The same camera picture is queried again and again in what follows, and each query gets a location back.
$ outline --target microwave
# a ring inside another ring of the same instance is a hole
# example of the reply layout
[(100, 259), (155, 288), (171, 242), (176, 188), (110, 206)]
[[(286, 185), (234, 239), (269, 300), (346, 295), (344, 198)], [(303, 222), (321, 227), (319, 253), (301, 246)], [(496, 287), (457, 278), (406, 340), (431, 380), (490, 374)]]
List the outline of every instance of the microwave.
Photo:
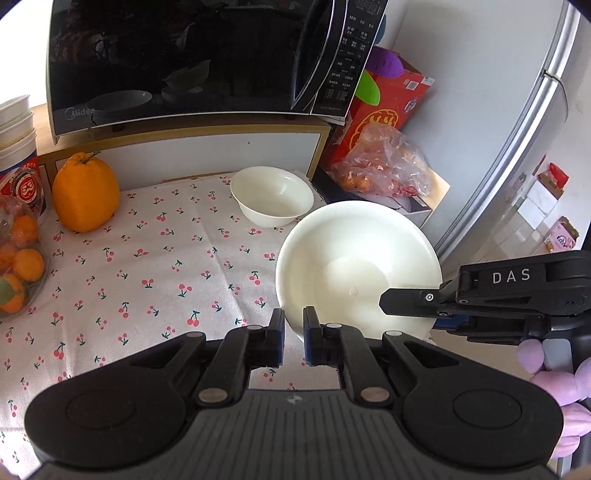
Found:
[(200, 113), (343, 121), (387, 0), (54, 1), (54, 139)]

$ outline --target cherry print tablecloth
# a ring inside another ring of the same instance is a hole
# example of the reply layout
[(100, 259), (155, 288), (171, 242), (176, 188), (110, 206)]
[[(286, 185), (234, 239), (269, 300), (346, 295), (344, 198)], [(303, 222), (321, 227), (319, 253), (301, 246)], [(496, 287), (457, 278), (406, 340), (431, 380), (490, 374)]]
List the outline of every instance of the cherry print tablecloth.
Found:
[[(10, 471), (26, 478), (38, 466), (23, 418), (51, 384), (190, 330), (214, 339), (268, 323), (278, 306), (277, 255), (294, 223), (251, 223), (230, 178), (123, 192), (116, 215), (90, 233), (67, 231), (50, 212), (41, 227), (46, 283), (25, 312), (0, 325), (0, 461)], [(284, 366), (254, 371), (251, 387), (337, 388), (336, 371), (308, 367), (286, 328)]]

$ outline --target red box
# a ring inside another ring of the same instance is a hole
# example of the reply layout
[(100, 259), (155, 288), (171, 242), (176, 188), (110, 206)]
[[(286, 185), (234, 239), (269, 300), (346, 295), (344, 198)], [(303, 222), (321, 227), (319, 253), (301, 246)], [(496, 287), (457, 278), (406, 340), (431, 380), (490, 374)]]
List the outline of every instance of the red box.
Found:
[(373, 106), (357, 97), (353, 98), (345, 124), (337, 127), (330, 144), (320, 157), (320, 164), (325, 170), (351, 151), (366, 124), (376, 122), (392, 125), (400, 130), (414, 113), (434, 80), (425, 77), (404, 60), (402, 63), (404, 74), (395, 79), (370, 73), (379, 87), (380, 102)]

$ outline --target orange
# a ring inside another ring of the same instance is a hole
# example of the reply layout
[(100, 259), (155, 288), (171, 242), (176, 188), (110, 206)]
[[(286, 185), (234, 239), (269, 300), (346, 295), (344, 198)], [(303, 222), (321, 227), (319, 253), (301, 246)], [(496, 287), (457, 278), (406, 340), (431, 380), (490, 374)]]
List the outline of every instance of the orange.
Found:
[(26, 247), (39, 240), (37, 221), (30, 215), (21, 215), (12, 221), (10, 241), (18, 248)]
[(17, 313), (25, 303), (25, 292), (21, 281), (16, 275), (6, 273), (0, 277), (0, 310), (6, 313)]
[(60, 222), (75, 232), (105, 223), (119, 205), (113, 170), (93, 153), (77, 153), (57, 172), (51, 190)]
[(12, 261), (12, 272), (21, 280), (37, 281), (45, 271), (45, 260), (39, 250), (23, 248), (19, 250)]
[(0, 273), (4, 273), (12, 265), (12, 259), (18, 249), (13, 244), (4, 244), (0, 247)]

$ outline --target midea logo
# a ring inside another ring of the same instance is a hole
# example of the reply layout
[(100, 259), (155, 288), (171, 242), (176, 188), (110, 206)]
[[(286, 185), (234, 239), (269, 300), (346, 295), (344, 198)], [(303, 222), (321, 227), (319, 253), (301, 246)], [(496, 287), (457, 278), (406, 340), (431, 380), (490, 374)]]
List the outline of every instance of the midea logo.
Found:
[(93, 113), (95, 113), (95, 109), (93, 108), (86, 107), (76, 109), (71, 106), (69, 108), (66, 108), (64, 116), (66, 117), (66, 120), (74, 120), (77, 116), (91, 115)]

